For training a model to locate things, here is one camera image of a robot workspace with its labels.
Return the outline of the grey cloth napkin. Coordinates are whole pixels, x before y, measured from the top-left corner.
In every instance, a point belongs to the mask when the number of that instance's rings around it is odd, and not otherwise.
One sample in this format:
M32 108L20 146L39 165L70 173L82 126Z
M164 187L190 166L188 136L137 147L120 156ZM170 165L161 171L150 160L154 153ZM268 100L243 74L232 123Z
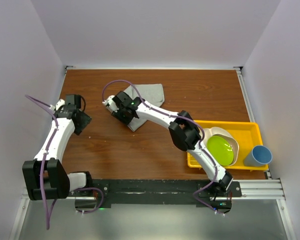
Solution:
M165 101L164 88L160 83L156 84L136 84L140 95L148 101L150 104L161 107ZM138 97L137 92L133 89L132 86L127 87L124 91L124 96L129 96L131 100L134 100ZM135 132L139 129L147 120L143 118L135 118L132 115L124 115L122 110L119 110L118 107L115 106L115 102L113 101L114 95L110 95L102 104L106 107L107 110L111 112L111 115L119 120L121 123L128 126L128 128Z

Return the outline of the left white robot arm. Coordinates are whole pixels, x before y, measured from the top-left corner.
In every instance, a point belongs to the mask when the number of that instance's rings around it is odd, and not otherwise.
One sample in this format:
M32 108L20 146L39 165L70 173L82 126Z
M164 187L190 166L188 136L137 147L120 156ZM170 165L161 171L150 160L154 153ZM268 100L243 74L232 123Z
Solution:
M65 199L75 190L89 196L94 190L90 173L66 173L62 165L70 137L80 135L92 120L85 113L85 99L79 94L68 94L55 105L49 105L31 96L27 98L52 117L43 146L33 160L25 161L22 166L29 198L33 201Z

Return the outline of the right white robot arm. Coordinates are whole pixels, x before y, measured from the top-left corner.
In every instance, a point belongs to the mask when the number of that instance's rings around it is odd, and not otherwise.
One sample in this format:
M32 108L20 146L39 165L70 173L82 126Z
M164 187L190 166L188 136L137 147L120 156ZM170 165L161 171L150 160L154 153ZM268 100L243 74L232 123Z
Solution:
M189 153L201 165L211 183L208 187L220 197L231 190L233 176L221 166L204 144L205 133L186 111L173 112L157 107L142 97L132 99L120 91L111 95L102 104L112 116L128 125L133 119L143 119L158 124L170 133L173 144Z

